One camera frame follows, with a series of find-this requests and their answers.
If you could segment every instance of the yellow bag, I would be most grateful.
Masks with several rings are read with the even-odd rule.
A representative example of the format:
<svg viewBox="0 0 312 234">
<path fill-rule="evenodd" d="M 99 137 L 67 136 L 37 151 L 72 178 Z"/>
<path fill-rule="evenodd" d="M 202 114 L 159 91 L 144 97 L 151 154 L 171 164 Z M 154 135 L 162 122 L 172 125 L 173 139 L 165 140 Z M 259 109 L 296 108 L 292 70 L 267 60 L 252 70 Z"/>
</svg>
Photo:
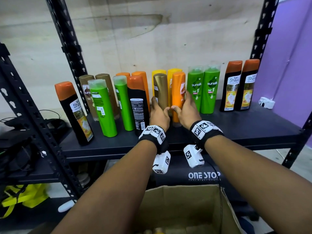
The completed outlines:
<svg viewBox="0 0 312 234">
<path fill-rule="evenodd" d="M 17 203 L 33 208 L 46 200 L 49 196 L 45 192 L 45 184 L 31 184 L 26 188 L 24 185 L 7 186 L 4 190 L 9 197 L 1 202 L 3 207 L 9 207 L 3 217 L 9 216 Z"/>
</svg>

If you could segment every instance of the floor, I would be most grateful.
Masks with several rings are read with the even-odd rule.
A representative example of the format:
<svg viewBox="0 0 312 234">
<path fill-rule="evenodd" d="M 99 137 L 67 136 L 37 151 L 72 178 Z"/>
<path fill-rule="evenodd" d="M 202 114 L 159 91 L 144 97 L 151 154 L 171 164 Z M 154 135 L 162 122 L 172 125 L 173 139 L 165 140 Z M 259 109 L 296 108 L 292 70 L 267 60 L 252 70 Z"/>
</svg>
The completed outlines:
<svg viewBox="0 0 312 234">
<path fill-rule="evenodd" d="M 288 151 L 289 149 L 271 149 L 259 150 L 255 152 L 281 164 Z M 291 170 L 312 182 L 312 149 L 309 147 L 304 147 L 291 167 Z M 260 218 L 258 222 L 253 222 L 253 225 L 256 234 L 264 234 L 272 231 L 272 228 L 270 228 L 262 218 Z M 30 230 L 9 231 L 0 232 L 0 234 L 27 234 L 29 231 Z"/>
</svg>

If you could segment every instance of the forearm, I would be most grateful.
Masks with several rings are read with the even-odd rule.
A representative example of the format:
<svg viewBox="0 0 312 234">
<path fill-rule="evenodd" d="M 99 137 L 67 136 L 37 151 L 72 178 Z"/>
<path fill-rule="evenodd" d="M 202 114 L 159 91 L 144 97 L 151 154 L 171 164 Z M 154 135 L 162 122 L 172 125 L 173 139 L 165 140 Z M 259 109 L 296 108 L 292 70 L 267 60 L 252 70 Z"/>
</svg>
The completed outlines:
<svg viewBox="0 0 312 234">
<path fill-rule="evenodd" d="M 277 233 L 312 233 L 309 181 L 220 135 L 208 139 L 205 149 L 229 182 Z"/>
<path fill-rule="evenodd" d="M 53 233 L 125 233 L 143 199 L 156 152 L 152 142 L 139 142 L 96 180 Z"/>
</svg>

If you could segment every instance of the green shampoo bottle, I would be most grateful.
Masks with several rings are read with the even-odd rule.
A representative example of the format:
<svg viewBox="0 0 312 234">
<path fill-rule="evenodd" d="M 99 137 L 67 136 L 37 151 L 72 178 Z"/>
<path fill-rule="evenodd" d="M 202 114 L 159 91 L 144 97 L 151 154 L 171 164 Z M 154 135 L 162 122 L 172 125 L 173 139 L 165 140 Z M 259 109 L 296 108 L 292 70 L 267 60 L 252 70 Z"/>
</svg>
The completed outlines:
<svg viewBox="0 0 312 234">
<path fill-rule="evenodd" d="M 208 66 L 204 70 L 204 81 L 202 86 L 202 103 L 200 112 L 212 114 L 216 104 L 216 93 L 218 90 L 220 65 Z"/>
<path fill-rule="evenodd" d="M 99 123 L 103 135 L 114 137 L 117 135 L 117 129 L 114 119 L 114 113 L 110 104 L 107 85 L 104 79 L 92 79 L 88 81 L 91 96 L 99 117 Z"/>
<path fill-rule="evenodd" d="M 116 75 L 113 77 L 115 91 L 121 111 L 124 128 L 127 131 L 135 129 L 132 107 L 128 96 L 127 77 L 125 75 Z"/>
<path fill-rule="evenodd" d="M 203 66 L 189 67 L 187 91 L 192 95 L 196 108 L 200 111 L 203 81 Z"/>
</svg>

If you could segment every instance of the hand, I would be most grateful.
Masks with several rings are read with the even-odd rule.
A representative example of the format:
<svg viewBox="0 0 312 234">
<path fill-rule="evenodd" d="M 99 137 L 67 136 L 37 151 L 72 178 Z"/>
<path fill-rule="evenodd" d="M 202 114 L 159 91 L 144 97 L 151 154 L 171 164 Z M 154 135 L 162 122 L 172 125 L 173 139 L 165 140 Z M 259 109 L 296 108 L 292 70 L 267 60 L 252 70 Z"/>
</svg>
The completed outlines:
<svg viewBox="0 0 312 234">
<path fill-rule="evenodd" d="M 158 105 L 156 98 L 152 98 L 150 125 L 160 126 L 165 132 L 169 128 L 170 117 L 168 115 L 170 107 L 166 107 L 164 110 Z"/>
<path fill-rule="evenodd" d="M 180 123 L 189 130 L 194 122 L 201 120 L 201 117 L 191 94 L 187 90 L 185 91 L 185 94 L 185 102 L 182 110 L 174 105 L 171 108 L 177 113 Z"/>
</svg>

